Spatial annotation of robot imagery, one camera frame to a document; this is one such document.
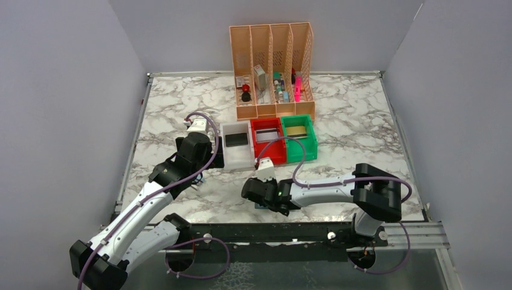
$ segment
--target teal object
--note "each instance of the teal object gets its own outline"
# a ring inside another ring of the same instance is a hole
[[[299,138],[298,140],[306,148],[306,161],[315,160],[318,155],[318,142],[313,130],[313,122],[309,115],[297,115],[281,117],[281,125],[283,127],[284,136],[288,136],[286,129],[288,127],[304,126],[306,129],[306,137]],[[286,144],[286,162],[299,162],[302,160],[302,148],[297,142],[292,140],[285,140]]]

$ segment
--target purple cable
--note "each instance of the purple cable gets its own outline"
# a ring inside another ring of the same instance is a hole
[[[292,141],[295,141],[297,142],[301,148],[302,148],[302,160],[301,162],[299,162],[299,164],[297,165],[297,167],[295,168],[295,170],[293,171],[293,174],[292,174],[292,180],[293,180],[293,183],[295,183],[296,185],[300,186],[300,187],[326,187],[326,186],[335,186],[335,185],[345,185],[347,183],[352,183],[352,182],[358,182],[358,181],[375,181],[375,180],[385,180],[385,181],[395,181],[395,182],[399,182],[403,185],[405,185],[407,187],[407,189],[409,190],[409,192],[407,192],[407,195],[401,199],[401,202],[404,203],[405,201],[407,201],[410,197],[411,197],[411,194],[412,194],[412,187],[411,185],[404,181],[404,180],[401,180],[400,178],[395,178],[395,177],[386,177],[386,176],[377,176],[377,177],[358,177],[358,178],[351,178],[351,179],[346,179],[346,180],[343,180],[343,181],[338,181],[338,182],[328,182],[328,183],[320,183],[320,184],[304,184],[304,183],[300,183],[296,176],[297,176],[297,172],[299,171],[299,169],[301,168],[301,166],[304,164],[304,162],[306,161],[306,148],[304,147],[303,143],[300,142],[299,140],[295,139],[295,138],[292,138],[292,137],[288,137],[288,136],[281,136],[281,137],[278,137],[272,141],[270,141],[264,148],[263,150],[260,152],[260,154],[258,155],[258,158],[256,158],[256,163],[258,163],[261,159],[261,156],[265,153],[265,151],[270,147],[270,145],[272,145],[274,142],[276,141],[279,141],[279,140],[282,140],[282,139],[288,139],[288,140],[292,140]],[[384,274],[389,274],[391,272],[394,272],[398,269],[400,269],[401,267],[403,267],[403,265],[405,265],[405,263],[409,260],[409,256],[411,255],[411,240],[409,238],[409,233],[407,232],[407,230],[405,229],[405,226],[403,225],[403,223],[399,223],[402,228],[403,228],[403,231],[405,232],[405,236],[407,238],[407,253],[405,254],[405,257],[403,258],[402,262],[400,262],[400,264],[398,264],[395,268],[393,269],[390,269],[390,270],[387,270],[387,271],[383,271],[383,272],[372,272],[372,271],[368,271],[368,270],[364,270],[358,266],[356,266],[354,264],[354,267],[356,269],[358,269],[359,271],[363,271],[365,273],[368,273],[368,274],[374,274],[374,275],[384,275]]]
[[[177,245],[172,245],[172,246],[168,246],[167,248],[165,248],[166,250],[171,250],[171,249],[175,249],[175,248],[179,248],[181,246],[184,246],[184,245],[188,245],[189,243],[195,243],[195,242],[200,242],[202,240],[214,240],[216,242],[219,242],[221,245],[224,246],[224,249],[226,249],[226,257],[227,257],[227,261],[226,263],[224,264],[224,267],[222,267],[222,269],[213,274],[213,275],[208,275],[208,276],[196,276],[196,275],[188,275],[188,274],[182,274],[181,272],[174,272],[171,267],[169,266],[169,264],[167,263],[167,261],[165,261],[165,265],[167,267],[167,273],[173,273],[175,274],[177,277],[186,277],[186,278],[192,278],[192,279],[199,279],[199,280],[207,280],[207,279],[211,279],[211,278],[215,278],[215,277],[218,277],[220,275],[222,275],[224,272],[226,272],[229,268],[229,263],[231,261],[231,255],[229,253],[229,248],[228,246],[226,245],[226,243],[224,243],[222,240],[216,238],[216,237],[200,237],[198,239],[193,239],[193,240],[189,240],[189,241],[186,241],[186,242],[183,242],[183,243],[179,243]]]
[[[149,199],[155,197],[157,194],[159,193],[162,193],[174,186],[177,186],[177,185],[180,185],[184,182],[187,182],[193,178],[196,178],[196,176],[198,174],[200,174],[201,172],[203,172],[205,169],[208,168],[208,166],[210,166],[210,164],[213,162],[213,159],[215,158],[215,156],[217,155],[217,151],[219,149],[219,133],[217,132],[217,126],[215,126],[215,123],[212,121],[212,119],[210,119],[207,115],[203,114],[203,113],[199,113],[199,112],[194,112],[194,113],[190,113],[187,115],[187,117],[185,118],[186,120],[188,120],[191,116],[201,116],[203,117],[204,119],[206,119],[206,121],[210,124],[210,126],[212,127],[213,129],[213,132],[215,133],[215,148],[213,149],[213,154],[211,155],[211,158],[210,160],[208,160],[208,162],[203,166],[201,167],[196,173],[182,179],[182,180],[179,180],[179,181],[176,181],[174,183],[171,183],[169,184],[168,186],[166,187],[163,187],[163,188],[160,188],[159,190],[151,193],[150,195],[147,195],[145,198],[143,198],[141,201],[140,201],[140,204],[141,204],[141,207],[144,206],[144,203],[146,203],[146,201],[148,201]],[[115,232],[117,230],[119,230],[119,228],[125,223],[125,221],[128,220],[128,218],[131,217],[131,215],[137,211],[137,209],[139,209],[140,207],[139,206],[134,206],[132,207],[127,214],[125,214],[123,216],[123,218],[121,218],[121,220],[113,227],[113,229],[110,231],[109,234],[107,234],[105,236],[105,238],[102,240],[104,241],[105,243],[107,243],[109,241],[109,239],[115,234]],[[100,243],[96,249],[93,250],[93,252],[91,253],[91,255],[89,256],[89,258],[87,259],[87,261],[85,262],[85,264],[83,265],[83,268],[82,268],[82,271],[80,273],[80,277],[78,278],[78,287],[77,287],[77,290],[82,290],[82,284],[83,284],[83,279],[85,278],[85,273],[87,272],[87,269],[89,268],[89,265],[91,264],[92,262],[92,259],[94,258],[94,256],[100,251],[100,249],[103,247],[103,244]]]
[[[406,181],[404,180],[401,180],[400,178],[395,178],[395,177],[385,177],[385,176],[377,176],[377,177],[360,177],[360,178],[352,178],[352,179],[346,179],[346,180],[343,180],[343,181],[336,181],[336,182],[328,182],[328,183],[319,183],[319,184],[305,184],[305,183],[301,183],[300,181],[297,180],[296,176],[297,176],[297,172],[299,171],[299,169],[301,168],[301,166],[304,164],[304,162],[306,161],[306,148],[304,147],[303,143],[300,142],[299,140],[295,139],[295,138],[292,138],[292,137],[288,137],[288,136],[281,136],[281,137],[277,137],[276,139],[270,141],[264,148],[263,150],[260,152],[260,154],[258,155],[258,158],[256,158],[256,162],[259,162],[260,159],[261,159],[261,156],[265,153],[265,151],[267,151],[267,149],[270,147],[270,145],[272,145],[274,142],[276,141],[279,141],[279,140],[283,140],[283,139],[288,139],[288,140],[292,140],[292,141],[295,141],[297,142],[301,148],[302,148],[302,160],[301,162],[299,162],[299,164],[297,165],[297,167],[295,168],[295,170],[293,171],[293,174],[292,174],[292,180],[293,180],[293,183],[295,183],[296,185],[300,186],[300,187],[326,187],[326,186],[335,186],[335,185],[345,185],[347,183],[352,183],[352,182],[358,182],[358,181],[375,181],[375,180],[385,180],[385,181],[395,181],[395,182],[399,182],[403,185],[405,185],[407,187],[407,189],[409,190],[409,192],[407,192],[407,195],[402,199],[402,202],[405,202],[406,200],[408,200],[410,197],[411,197],[411,194],[412,194],[412,187],[409,183],[407,183]]]
[[[402,226],[402,229],[405,233],[405,237],[407,238],[407,252],[405,254],[405,257],[403,258],[403,260],[398,264],[396,265],[395,267],[389,269],[389,270],[386,270],[386,271],[382,271],[382,272],[376,272],[376,271],[371,271],[371,270],[368,270],[368,269],[363,269],[359,266],[356,266],[356,264],[354,264],[354,262],[352,262],[352,260],[348,259],[350,261],[350,263],[352,263],[352,265],[354,265],[354,269],[357,269],[361,272],[364,272],[364,273],[367,273],[367,274],[372,274],[372,275],[385,275],[385,274],[389,274],[389,273],[392,273],[398,269],[400,269],[401,267],[403,267],[407,261],[409,260],[409,257],[411,256],[411,238],[409,238],[409,233],[407,232],[407,230],[405,229],[405,226],[403,225],[402,222],[399,222],[399,224]]]

